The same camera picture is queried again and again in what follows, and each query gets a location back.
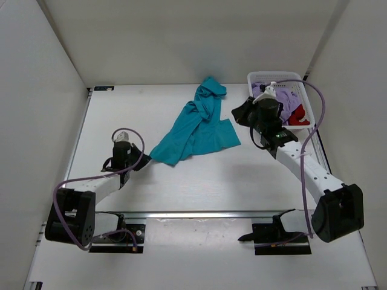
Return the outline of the teal t shirt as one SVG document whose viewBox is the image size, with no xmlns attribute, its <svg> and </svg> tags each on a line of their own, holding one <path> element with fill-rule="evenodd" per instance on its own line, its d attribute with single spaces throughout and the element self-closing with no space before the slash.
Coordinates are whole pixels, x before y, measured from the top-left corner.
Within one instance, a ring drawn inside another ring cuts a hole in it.
<svg viewBox="0 0 387 290">
<path fill-rule="evenodd" d="M 171 130 L 151 150 L 150 157 L 169 166 L 195 155 L 219 152 L 241 144 L 229 119 L 221 119 L 225 86 L 207 77 L 187 102 Z"/>
</svg>

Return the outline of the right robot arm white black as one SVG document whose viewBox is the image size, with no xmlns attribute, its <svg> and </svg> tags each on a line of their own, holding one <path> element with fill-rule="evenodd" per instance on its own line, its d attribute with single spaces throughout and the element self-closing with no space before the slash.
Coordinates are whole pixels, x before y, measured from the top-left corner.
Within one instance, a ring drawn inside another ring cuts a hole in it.
<svg viewBox="0 0 387 290">
<path fill-rule="evenodd" d="M 273 218 L 274 232 L 286 234 L 316 234 L 326 243 L 360 230 L 364 226 L 363 192 L 356 184 L 346 185 L 311 156 L 306 155 L 297 136 L 282 125 L 282 106 L 272 98 L 254 101 L 249 97 L 232 110 L 237 124 L 258 133 L 258 148 L 266 150 L 289 169 L 310 193 L 316 209 L 287 210 Z"/>
</svg>

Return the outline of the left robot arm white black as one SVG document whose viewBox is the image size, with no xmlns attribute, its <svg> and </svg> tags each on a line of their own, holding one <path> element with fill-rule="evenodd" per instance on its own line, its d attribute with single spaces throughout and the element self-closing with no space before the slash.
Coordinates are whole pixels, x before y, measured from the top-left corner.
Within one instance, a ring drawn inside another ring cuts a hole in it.
<svg viewBox="0 0 387 290">
<path fill-rule="evenodd" d="M 96 205 L 109 194 L 122 189 L 131 171 L 138 172 L 151 157 L 128 141 L 115 141 L 112 156 L 102 166 L 102 173 L 75 188 L 60 188 L 48 215 L 45 238 L 85 248 L 95 237 L 108 237 L 120 242 L 129 235 L 124 215 L 96 211 Z"/>
</svg>

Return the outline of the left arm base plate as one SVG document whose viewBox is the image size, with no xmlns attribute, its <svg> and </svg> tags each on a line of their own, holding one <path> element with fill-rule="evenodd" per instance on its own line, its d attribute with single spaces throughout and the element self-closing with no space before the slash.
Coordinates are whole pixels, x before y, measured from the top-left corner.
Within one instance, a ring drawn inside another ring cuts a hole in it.
<svg viewBox="0 0 387 290">
<path fill-rule="evenodd" d="M 128 219 L 123 222 L 126 229 L 135 237 L 136 247 L 133 238 L 128 233 L 117 233 L 112 236 L 99 237 L 90 248 L 90 253 L 106 254 L 142 254 L 145 245 L 146 219 Z"/>
</svg>

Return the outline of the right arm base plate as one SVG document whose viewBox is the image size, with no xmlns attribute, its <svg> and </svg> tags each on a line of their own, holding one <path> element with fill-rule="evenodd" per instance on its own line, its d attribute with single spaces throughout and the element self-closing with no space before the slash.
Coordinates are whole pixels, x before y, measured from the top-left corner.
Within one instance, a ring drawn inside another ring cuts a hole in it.
<svg viewBox="0 0 387 290">
<path fill-rule="evenodd" d="M 310 255 L 308 237 L 298 232 L 285 232 L 272 224 L 252 224 L 256 256 Z"/>
</svg>

